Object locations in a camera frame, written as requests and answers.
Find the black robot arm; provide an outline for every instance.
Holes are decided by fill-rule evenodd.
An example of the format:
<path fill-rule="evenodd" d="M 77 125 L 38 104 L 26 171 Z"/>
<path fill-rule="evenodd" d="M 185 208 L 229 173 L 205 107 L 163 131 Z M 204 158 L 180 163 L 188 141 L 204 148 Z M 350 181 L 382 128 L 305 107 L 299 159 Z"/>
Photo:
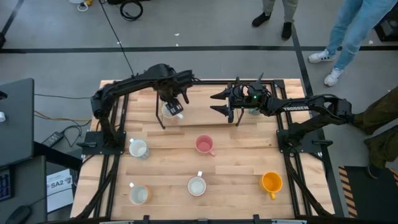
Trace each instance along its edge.
<path fill-rule="evenodd" d="M 182 94 L 186 103 L 189 103 L 187 88 L 198 80 L 191 70 L 176 73 L 166 64 L 157 64 L 149 68 L 141 75 L 122 81 L 106 84 L 91 97 L 91 107 L 94 117 L 101 124 L 103 144 L 105 147 L 116 147 L 119 144 L 118 133 L 114 126 L 110 125 L 109 115 L 116 99 L 144 88 L 152 87 L 159 93 L 160 99 L 167 102 L 167 109 L 172 115 L 183 110 L 182 105 L 176 99 Z"/>
<path fill-rule="evenodd" d="M 281 100 L 273 97 L 270 91 L 260 83 L 261 78 L 262 75 L 258 81 L 250 84 L 240 84 L 239 78 L 237 78 L 234 85 L 229 84 L 224 91 L 211 96 L 212 99 L 228 99 L 228 106 L 210 106 L 210 108 L 228 116 L 229 123 L 234 120 L 234 109 L 255 108 L 266 116 L 275 116 L 286 111 L 318 112 L 319 115 L 305 122 L 291 125 L 285 140 L 291 146 L 299 146 L 301 139 L 311 131 L 328 124 L 345 124 L 352 116 L 351 103 L 346 99 L 325 94 Z"/>

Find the person's leg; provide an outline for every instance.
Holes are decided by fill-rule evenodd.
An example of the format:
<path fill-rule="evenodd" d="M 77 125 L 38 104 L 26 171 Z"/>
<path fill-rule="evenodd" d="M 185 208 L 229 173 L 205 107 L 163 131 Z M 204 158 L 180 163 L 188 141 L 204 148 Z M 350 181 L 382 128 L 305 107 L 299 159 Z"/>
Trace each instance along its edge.
<path fill-rule="evenodd" d="M 285 8 L 285 22 L 293 22 L 293 17 L 296 13 L 298 1 L 299 0 L 283 0 Z"/>
<path fill-rule="evenodd" d="M 344 70 L 354 59 L 361 47 L 362 41 L 372 28 L 395 6 L 398 0 L 363 0 L 361 9 L 354 21 L 353 28 L 347 35 L 347 40 L 334 68 Z"/>
<path fill-rule="evenodd" d="M 282 30 L 282 40 L 289 40 L 292 36 L 293 17 L 299 0 L 283 0 L 285 8 L 285 23 Z"/>
<path fill-rule="evenodd" d="M 363 0 L 345 0 L 338 10 L 335 25 L 330 32 L 329 44 L 322 52 L 309 56 L 308 61 L 311 63 L 331 62 L 336 58 L 337 48 L 343 43 L 348 26 L 351 24 Z"/>
<path fill-rule="evenodd" d="M 398 157 L 398 125 L 364 142 L 370 153 L 368 173 L 376 179 L 386 168 L 386 162 L 394 162 Z"/>
<path fill-rule="evenodd" d="M 271 17 L 272 10 L 274 9 L 275 0 L 262 0 L 262 11 L 260 16 L 257 16 L 252 22 L 253 27 L 259 27 Z"/>
<path fill-rule="evenodd" d="M 337 48 L 343 43 L 348 26 L 352 23 L 363 0 L 345 0 L 338 11 L 337 20 L 330 32 L 329 44 L 326 47 L 330 55 L 335 55 Z"/>
<path fill-rule="evenodd" d="M 353 125 L 366 134 L 398 118 L 398 86 L 370 105 L 365 111 L 354 116 Z"/>

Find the olive green pants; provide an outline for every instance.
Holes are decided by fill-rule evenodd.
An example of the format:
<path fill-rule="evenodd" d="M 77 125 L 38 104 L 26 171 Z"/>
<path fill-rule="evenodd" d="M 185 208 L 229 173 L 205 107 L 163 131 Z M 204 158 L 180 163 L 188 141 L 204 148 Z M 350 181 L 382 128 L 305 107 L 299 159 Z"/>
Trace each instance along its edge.
<path fill-rule="evenodd" d="M 398 87 L 355 115 L 354 126 L 370 135 L 381 126 L 398 118 Z M 364 141 L 370 151 L 370 160 L 378 168 L 398 157 L 398 125 Z"/>

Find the white mug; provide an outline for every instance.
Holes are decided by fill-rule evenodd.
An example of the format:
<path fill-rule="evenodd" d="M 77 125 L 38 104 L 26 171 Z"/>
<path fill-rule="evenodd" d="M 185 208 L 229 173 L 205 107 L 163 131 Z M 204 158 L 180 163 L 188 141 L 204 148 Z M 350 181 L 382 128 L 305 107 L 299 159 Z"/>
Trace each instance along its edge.
<path fill-rule="evenodd" d="M 167 105 L 167 103 L 163 104 L 163 106 L 162 106 L 163 116 L 165 116 L 166 118 L 169 118 L 169 119 L 172 119 L 172 118 L 184 119 L 184 115 L 182 115 L 180 113 L 173 116 L 170 113 L 169 109 L 167 109 L 166 105 Z"/>
<path fill-rule="evenodd" d="M 148 145 L 144 140 L 134 140 L 130 139 L 129 152 L 132 156 L 141 159 L 146 159 L 149 157 Z"/>
<path fill-rule="evenodd" d="M 134 205 L 142 205 L 150 199 L 150 192 L 147 186 L 130 183 L 130 188 L 129 198 Z"/>
<path fill-rule="evenodd" d="M 193 196 L 201 196 L 206 191 L 206 182 L 201 175 L 202 171 L 199 171 L 198 175 L 191 177 L 188 181 L 188 191 Z"/>

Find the floor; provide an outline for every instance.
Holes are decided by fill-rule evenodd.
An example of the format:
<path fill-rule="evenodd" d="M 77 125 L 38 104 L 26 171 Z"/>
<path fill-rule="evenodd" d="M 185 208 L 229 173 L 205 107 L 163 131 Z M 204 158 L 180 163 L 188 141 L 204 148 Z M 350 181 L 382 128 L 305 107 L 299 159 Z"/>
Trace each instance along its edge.
<path fill-rule="evenodd" d="M 117 6 L 105 4 L 104 8 L 134 73 L 167 63 L 176 71 L 192 69 L 198 78 L 257 78 L 262 72 L 264 78 L 301 78 L 310 82 L 314 95 L 332 93 L 347 98 L 358 113 L 397 85 L 398 51 L 378 47 L 398 43 L 381 43 L 372 31 L 363 42 L 370 47 L 359 52 L 340 82 L 332 88 L 324 86 L 323 79 L 333 64 L 309 64 L 307 57 L 314 53 L 311 50 L 323 50 L 328 43 L 341 2 L 300 1 L 295 15 L 296 43 L 280 38 L 281 2 L 275 4 L 272 19 L 257 29 L 251 27 L 251 21 L 261 13 L 260 0 L 151 0 L 142 3 L 144 15 L 135 22 L 123 20 Z M 32 77 L 36 93 L 81 97 L 91 96 L 100 80 L 131 75 L 98 1 L 86 12 L 79 12 L 67 0 L 2 0 L 0 27 L 6 25 L 14 9 L 18 10 L 6 30 L 7 42 L 0 54 L 0 84 Z M 247 45 L 262 47 L 242 47 Z M 88 100 L 36 96 L 35 110 L 53 117 L 91 118 Z M 375 134 L 397 123 L 395 120 Z M 35 118 L 35 140 L 43 141 L 69 125 L 67 121 Z M 368 136 L 347 125 L 324 130 L 325 137 L 334 142 L 329 152 L 337 177 L 340 165 L 367 165 L 363 139 Z M 67 136 L 74 139 L 77 133 L 70 130 Z M 78 149 L 65 141 L 55 148 L 63 152 Z M 398 169 L 398 162 L 388 166 Z M 338 190 L 344 202 L 343 192 Z M 345 203 L 342 206 L 348 216 Z M 59 210 L 49 219 L 65 219 L 69 211 L 68 207 Z"/>

